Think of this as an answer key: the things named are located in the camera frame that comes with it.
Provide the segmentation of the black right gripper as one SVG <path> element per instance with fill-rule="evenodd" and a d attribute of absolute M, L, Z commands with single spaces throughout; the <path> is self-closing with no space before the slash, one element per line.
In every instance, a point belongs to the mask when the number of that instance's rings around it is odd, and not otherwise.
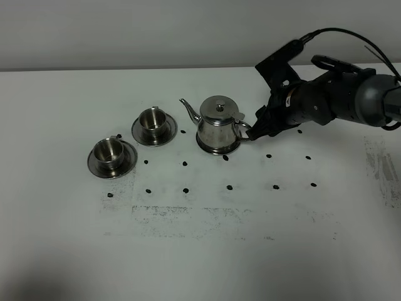
<path fill-rule="evenodd" d="M 256 113 L 256 123 L 246 131 L 249 140 L 274 137 L 306 122 L 326 125 L 332 121 L 332 85 L 318 80 L 302 81 L 272 94 L 269 105 Z"/>

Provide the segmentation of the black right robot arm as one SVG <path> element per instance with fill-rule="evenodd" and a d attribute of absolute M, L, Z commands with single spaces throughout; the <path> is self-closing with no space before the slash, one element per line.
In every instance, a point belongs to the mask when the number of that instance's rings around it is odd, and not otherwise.
<path fill-rule="evenodd" d="M 274 137 L 309 121 L 326 125 L 342 119 L 388 130 L 393 129 L 390 122 L 400 121 L 400 83 L 395 76 L 328 56 L 315 55 L 311 61 L 325 73 L 310 81 L 277 56 L 256 65 L 271 94 L 246 132 L 251 140 Z"/>

